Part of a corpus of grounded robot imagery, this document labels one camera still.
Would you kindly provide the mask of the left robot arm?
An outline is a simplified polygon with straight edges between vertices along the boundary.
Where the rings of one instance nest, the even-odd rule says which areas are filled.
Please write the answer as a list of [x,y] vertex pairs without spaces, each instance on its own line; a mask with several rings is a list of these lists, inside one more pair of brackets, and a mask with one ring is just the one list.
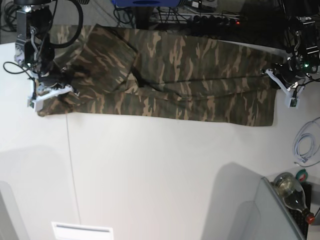
[[275,64],[275,76],[285,88],[317,73],[320,67],[318,29],[313,16],[320,12],[318,0],[282,0],[288,30],[293,35],[293,44],[288,48],[292,56],[283,64]]

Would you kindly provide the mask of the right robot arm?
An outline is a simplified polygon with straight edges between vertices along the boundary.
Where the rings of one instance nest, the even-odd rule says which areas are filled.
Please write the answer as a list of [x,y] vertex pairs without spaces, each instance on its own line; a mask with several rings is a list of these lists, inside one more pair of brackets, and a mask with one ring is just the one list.
[[35,76],[30,79],[38,80],[45,88],[64,89],[71,81],[68,75],[59,70],[54,63],[55,50],[71,46],[80,36],[84,14],[78,0],[71,2],[77,9],[78,24],[74,36],[64,43],[52,43],[52,29],[55,12],[51,12],[50,0],[15,0],[16,11],[16,41],[14,61],[18,67],[25,68],[23,72],[31,71]]

